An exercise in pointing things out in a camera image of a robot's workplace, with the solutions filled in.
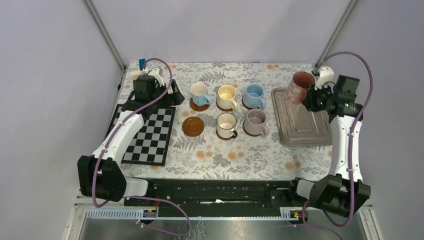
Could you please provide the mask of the light blue faceted mug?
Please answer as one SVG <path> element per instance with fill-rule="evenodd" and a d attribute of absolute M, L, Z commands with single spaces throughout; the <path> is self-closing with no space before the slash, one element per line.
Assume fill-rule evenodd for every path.
<path fill-rule="evenodd" d="M 204 105 L 210 105 L 212 98 L 208 95 L 208 87 L 202 82 L 194 83 L 190 87 L 191 98 L 194 103 L 201 107 Z"/>

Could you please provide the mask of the pink patterned mug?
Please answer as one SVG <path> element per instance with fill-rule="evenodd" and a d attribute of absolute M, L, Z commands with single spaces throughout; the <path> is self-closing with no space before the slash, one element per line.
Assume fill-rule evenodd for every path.
<path fill-rule="evenodd" d="M 308 87 L 315 84 L 314 77 L 308 72 L 296 72 L 286 89 L 285 99 L 293 105 L 299 105 L 306 98 Z"/>

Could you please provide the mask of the metal tray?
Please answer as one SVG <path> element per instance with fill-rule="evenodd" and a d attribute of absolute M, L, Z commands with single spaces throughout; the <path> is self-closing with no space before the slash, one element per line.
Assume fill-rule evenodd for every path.
<path fill-rule="evenodd" d="M 271 91 L 280 142 L 289 148 L 332 145 L 327 112 L 310 112 L 302 104 L 293 105 L 285 96 L 285 87 Z"/>

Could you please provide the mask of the cream yellow mug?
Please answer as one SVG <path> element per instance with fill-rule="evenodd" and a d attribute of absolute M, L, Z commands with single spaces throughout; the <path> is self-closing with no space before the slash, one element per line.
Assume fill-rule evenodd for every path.
<path fill-rule="evenodd" d="M 226 84 L 221 86 L 217 93 L 217 107 L 224 112 L 237 111 L 239 105 L 236 97 L 237 92 L 232 85 Z"/>

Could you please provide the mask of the white mug black rim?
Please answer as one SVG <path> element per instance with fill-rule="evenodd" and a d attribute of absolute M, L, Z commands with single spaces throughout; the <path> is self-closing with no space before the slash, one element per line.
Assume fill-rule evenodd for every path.
<path fill-rule="evenodd" d="M 225 112 L 217 117 L 216 130 L 223 138 L 233 137 L 236 139 L 238 137 L 236 126 L 237 119 L 232 113 Z"/>

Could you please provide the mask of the dark walnut coaster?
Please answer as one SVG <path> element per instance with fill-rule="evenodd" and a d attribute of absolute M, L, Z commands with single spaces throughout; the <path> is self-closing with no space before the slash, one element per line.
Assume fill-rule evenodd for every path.
<path fill-rule="evenodd" d="M 215 131 L 215 133 L 216 133 L 217 137 L 218 137 L 220 140 L 223 140 L 223 141 L 229 141 L 229 140 L 231 140 L 231 139 L 234 139 L 232 136 L 231 136 L 231 137 L 222 137 L 222 136 L 220 136 L 220 135 L 219 135 L 218 131 Z"/>

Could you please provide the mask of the lilac mug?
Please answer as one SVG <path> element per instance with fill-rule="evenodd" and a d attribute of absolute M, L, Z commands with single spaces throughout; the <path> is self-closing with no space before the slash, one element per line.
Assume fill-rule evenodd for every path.
<path fill-rule="evenodd" d="M 246 130 L 254 135 L 261 133 L 262 137 L 267 137 L 270 130 L 267 126 L 267 115 L 262 109 L 251 109 L 247 112 L 244 126 Z"/>

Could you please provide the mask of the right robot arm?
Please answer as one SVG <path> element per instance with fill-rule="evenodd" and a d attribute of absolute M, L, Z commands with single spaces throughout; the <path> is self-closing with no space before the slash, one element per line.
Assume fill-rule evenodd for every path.
<path fill-rule="evenodd" d="M 307 88 L 302 104 L 309 112 L 325 111 L 332 133 L 332 158 L 328 174 L 318 181 L 296 177 L 290 182 L 287 201 L 341 217 L 353 215 L 371 195 L 359 167 L 359 133 L 363 106 L 356 103 L 359 79 L 340 75 L 333 87 L 329 77 L 318 77 Z"/>

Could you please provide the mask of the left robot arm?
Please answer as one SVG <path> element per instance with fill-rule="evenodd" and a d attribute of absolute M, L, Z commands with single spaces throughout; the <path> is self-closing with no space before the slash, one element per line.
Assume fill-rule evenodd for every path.
<path fill-rule="evenodd" d="M 181 104 L 184 100 L 173 79 L 165 84 L 159 77 L 149 73 L 134 81 L 134 90 L 103 143 L 91 155 L 83 155 L 77 162 L 81 194 L 91 197 L 97 208 L 103 206 L 99 199 L 108 203 L 136 197 L 144 206 L 155 200 L 155 192 L 148 187 L 148 181 L 125 177 L 120 164 L 133 137 L 150 116 L 158 109 Z"/>

